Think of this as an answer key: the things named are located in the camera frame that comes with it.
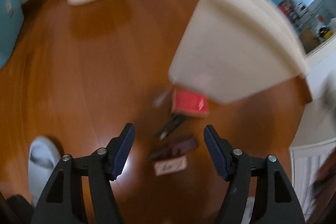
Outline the white floral cigarette box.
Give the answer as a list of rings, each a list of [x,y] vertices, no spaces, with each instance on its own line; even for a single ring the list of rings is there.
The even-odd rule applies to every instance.
[[[157,161],[154,163],[156,176],[176,173],[187,168],[187,157],[181,156],[169,160]]]

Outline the teal storage box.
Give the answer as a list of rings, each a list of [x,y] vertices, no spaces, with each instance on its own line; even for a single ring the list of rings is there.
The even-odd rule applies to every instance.
[[[0,67],[3,68],[13,53],[24,15],[19,0],[1,0],[0,5]]]

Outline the dark maroon box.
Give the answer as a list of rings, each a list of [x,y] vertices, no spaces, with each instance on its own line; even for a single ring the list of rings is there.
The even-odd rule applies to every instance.
[[[181,157],[196,150],[198,147],[197,138],[188,135],[179,137],[160,147],[157,147],[149,154],[149,160],[162,161]]]

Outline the red cigarette pack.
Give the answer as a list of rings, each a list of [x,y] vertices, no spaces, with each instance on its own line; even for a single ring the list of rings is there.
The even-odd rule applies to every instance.
[[[207,98],[197,92],[176,88],[172,95],[171,113],[194,118],[206,118],[209,115]]]

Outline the grey slipper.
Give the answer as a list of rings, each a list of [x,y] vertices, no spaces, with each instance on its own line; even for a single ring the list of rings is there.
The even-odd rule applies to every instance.
[[[28,180],[33,207],[37,206],[42,191],[60,158],[59,150],[49,138],[37,136],[31,143],[28,159]]]

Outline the black pen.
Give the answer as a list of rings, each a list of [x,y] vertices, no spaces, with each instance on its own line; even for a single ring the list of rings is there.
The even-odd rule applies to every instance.
[[[168,135],[170,135],[177,127],[179,127],[183,122],[185,122],[187,116],[185,115],[173,115],[172,118],[163,126],[158,132],[159,140],[163,140]]]

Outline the white square trash bin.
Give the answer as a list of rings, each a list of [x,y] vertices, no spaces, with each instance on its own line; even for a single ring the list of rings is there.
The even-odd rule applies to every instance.
[[[168,76],[226,104],[308,70],[298,35],[270,0],[199,0]]]

